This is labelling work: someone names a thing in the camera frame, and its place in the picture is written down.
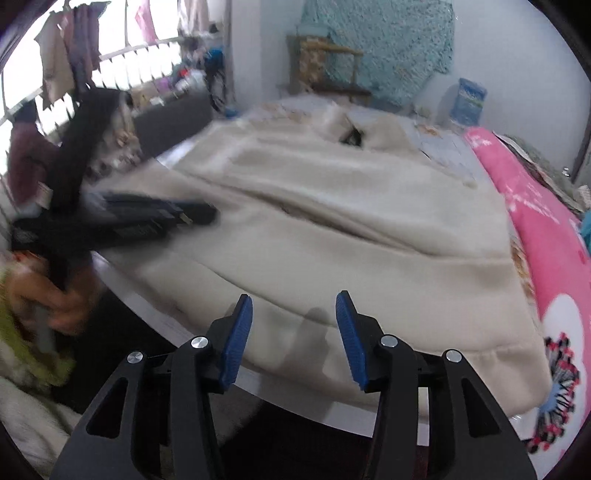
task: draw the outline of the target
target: white circle on pink blanket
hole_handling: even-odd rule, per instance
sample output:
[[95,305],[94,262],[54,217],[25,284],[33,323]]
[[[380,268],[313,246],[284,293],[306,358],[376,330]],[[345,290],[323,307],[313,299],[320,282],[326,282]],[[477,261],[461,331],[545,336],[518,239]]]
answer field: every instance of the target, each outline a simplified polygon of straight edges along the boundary
[[[554,342],[557,342],[562,334],[565,334],[570,340],[569,348],[572,350],[572,364],[579,369],[580,382],[575,388],[574,412],[571,413],[568,423],[564,425],[564,436],[558,437],[554,443],[547,447],[547,450],[540,449],[536,453],[530,454],[530,459],[540,479],[544,478],[552,470],[577,436],[584,422],[587,394],[587,373],[583,365],[583,319],[572,297],[560,294],[550,303],[543,317],[543,331],[544,337],[550,337]],[[548,409],[551,402],[552,399],[549,399],[540,408],[541,415],[544,410]]]

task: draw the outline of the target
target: teal cloth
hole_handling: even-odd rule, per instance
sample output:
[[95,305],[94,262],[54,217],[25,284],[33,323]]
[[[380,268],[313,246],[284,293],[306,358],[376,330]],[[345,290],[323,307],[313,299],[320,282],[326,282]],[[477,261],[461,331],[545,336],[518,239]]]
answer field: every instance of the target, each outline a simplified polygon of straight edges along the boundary
[[587,250],[591,255],[591,212],[585,213],[585,217],[583,218],[583,222],[581,223],[581,236],[587,245]]
[[[395,105],[410,103],[433,72],[452,65],[453,7],[442,0],[307,0],[302,24],[310,23],[363,50],[357,83]],[[327,74],[348,82],[352,68],[350,56],[334,55]]]

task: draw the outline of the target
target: metal screw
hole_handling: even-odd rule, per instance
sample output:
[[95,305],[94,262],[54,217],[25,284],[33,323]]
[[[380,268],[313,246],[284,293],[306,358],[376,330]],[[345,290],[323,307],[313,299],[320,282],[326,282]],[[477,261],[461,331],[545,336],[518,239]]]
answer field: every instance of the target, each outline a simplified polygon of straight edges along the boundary
[[209,344],[209,340],[205,337],[195,337],[191,340],[191,346],[193,348],[205,348]]
[[462,354],[457,350],[449,350],[445,357],[450,361],[458,364],[462,360]]
[[142,352],[131,352],[127,356],[127,361],[130,364],[138,364],[144,359],[144,354]]
[[389,348],[394,348],[398,345],[398,339],[394,335],[384,335],[379,342]]

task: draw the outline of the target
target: wooden chair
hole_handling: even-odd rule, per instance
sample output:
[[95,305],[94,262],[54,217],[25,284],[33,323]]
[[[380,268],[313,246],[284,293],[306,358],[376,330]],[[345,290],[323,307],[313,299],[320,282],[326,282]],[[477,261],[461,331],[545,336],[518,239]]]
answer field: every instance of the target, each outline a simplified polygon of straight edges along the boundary
[[[324,64],[327,54],[330,53],[353,56],[353,74],[349,83],[335,82],[326,78]],[[368,105],[371,91],[356,83],[359,62],[362,57],[363,52],[354,48],[320,40],[303,41],[300,44],[300,83],[308,92],[319,95],[343,95],[347,96],[351,102],[353,98],[361,98],[365,105]]]

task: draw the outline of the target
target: bed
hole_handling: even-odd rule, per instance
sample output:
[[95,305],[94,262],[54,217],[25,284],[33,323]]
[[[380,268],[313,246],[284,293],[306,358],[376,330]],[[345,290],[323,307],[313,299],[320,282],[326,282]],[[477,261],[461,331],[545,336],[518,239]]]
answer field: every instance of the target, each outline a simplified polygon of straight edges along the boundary
[[[262,105],[245,116],[254,122],[298,121],[326,106],[327,100],[304,95]],[[354,107],[348,115],[357,125],[381,113]],[[515,416],[512,424],[527,445],[539,478],[557,464],[581,429],[589,412],[585,337],[591,319],[589,255],[578,235],[578,220],[547,190],[537,185],[513,154],[483,129],[465,138],[442,129],[418,126],[398,118],[413,146],[455,176],[493,184],[505,197],[511,217],[512,258],[532,314],[542,321],[546,358],[552,377],[551,394],[538,408]],[[193,146],[189,140],[162,155],[171,167]],[[175,345],[198,333],[182,314],[158,304],[152,292],[110,264],[98,260],[106,284],[139,316]],[[256,368],[241,369],[238,386],[287,410],[354,433],[371,435],[375,409],[327,400],[288,379]],[[420,445],[428,444],[425,422],[419,427]]]

